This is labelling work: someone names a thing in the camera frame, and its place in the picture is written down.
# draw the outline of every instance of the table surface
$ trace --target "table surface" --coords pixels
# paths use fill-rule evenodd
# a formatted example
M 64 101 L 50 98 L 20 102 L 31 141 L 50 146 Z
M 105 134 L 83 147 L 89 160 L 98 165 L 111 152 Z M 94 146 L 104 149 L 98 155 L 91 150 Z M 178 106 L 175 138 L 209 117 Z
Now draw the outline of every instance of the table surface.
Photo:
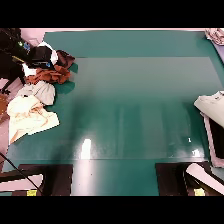
M 44 40 L 76 64 L 46 107 L 60 125 L 9 146 L 17 166 L 73 164 L 71 195 L 158 195 L 156 162 L 209 160 L 193 102 L 223 89 L 224 68 L 203 32 L 55 32 Z

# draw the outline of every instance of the pile of clothes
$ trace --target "pile of clothes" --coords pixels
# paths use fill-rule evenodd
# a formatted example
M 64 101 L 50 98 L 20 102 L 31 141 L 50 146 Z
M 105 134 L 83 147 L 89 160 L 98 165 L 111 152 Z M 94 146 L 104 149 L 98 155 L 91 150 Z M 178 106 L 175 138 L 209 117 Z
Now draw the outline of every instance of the pile of clothes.
M 199 96 L 194 105 L 204 117 L 212 165 L 224 167 L 224 91 Z
M 55 88 L 52 83 L 63 84 L 70 77 L 68 68 L 75 58 L 42 42 L 38 46 L 47 46 L 52 50 L 51 62 L 55 70 L 31 69 L 25 63 L 23 70 L 26 84 L 9 103 L 7 113 L 9 121 L 9 145 L 23 135 L 32 135 L 59 125 L 56 113 L 47 112 L 45 105 L 53 105 Z
M 205 35 L 211 40 L 224 63 L 224 28 L 205 28 Z

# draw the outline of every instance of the yellow label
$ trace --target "yellow label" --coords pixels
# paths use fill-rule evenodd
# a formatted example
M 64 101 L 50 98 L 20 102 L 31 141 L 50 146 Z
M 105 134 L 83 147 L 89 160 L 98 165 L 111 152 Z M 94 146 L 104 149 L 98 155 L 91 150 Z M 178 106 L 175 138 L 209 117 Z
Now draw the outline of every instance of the yellow label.
M 202 188 L 194 189 L 195 196 L 205 196 L 205 192 Z
M 27 191 L 27 196 L 37 196 L 37 190 L 29 190 L 29 191 Z

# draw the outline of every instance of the brown cloth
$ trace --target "brown cloth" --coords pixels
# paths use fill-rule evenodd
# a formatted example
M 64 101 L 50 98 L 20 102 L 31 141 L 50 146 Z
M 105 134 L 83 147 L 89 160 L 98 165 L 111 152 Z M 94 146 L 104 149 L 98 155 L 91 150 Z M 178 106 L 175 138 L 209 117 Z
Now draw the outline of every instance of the brown cloth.
M 56 65 L 62 66 L 66 69 L 69 69 L 71 65 L 74 63 L 75 58 L 65 51 L 58 50 L 56 51 L 58 55 L 58 61 Z
M 55 70 L 45 70 L 38 68 L 36 75 L 30 75 L 26 77 L 26 83 L 31 83 L 36 85 L 40 80 L 54 83 L 58 82 L 59 84 L 63 84 L 70 77 L 70 72 L 59 65 L 54 65 Z

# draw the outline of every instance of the black cable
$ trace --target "black cable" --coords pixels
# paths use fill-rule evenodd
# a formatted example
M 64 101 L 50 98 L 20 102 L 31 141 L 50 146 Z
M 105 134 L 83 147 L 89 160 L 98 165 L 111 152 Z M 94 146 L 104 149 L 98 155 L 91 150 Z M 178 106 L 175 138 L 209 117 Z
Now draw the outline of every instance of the black cable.
M 24 175 L 23 173 L 22 173 L 22 171 L 21 170 L 19 170 L 9 159 L 7 159 L 1 152 L 0 152 L 0 155 L 2 156 L 2 158 L 3 159 L 5 159 L 5 160 L 7 160 L 11 165 L 12 165 L 12 167 L 14 168 L 14 169 L 16 169 L 23 177 L 25 177 L 27 180 L 29 180 L 32 184 L 33 184 L 33 186 L 41 193 L 41 195 L 43 196 L 43 193 L 42 193 L 42 191 L 40 190 L 40 188 L 39 187 L 37 187 L 37 185 L 32 181 L 32 180 L 30 180 L 30 178 L 29 177 L 27 177 L 26 175 Z

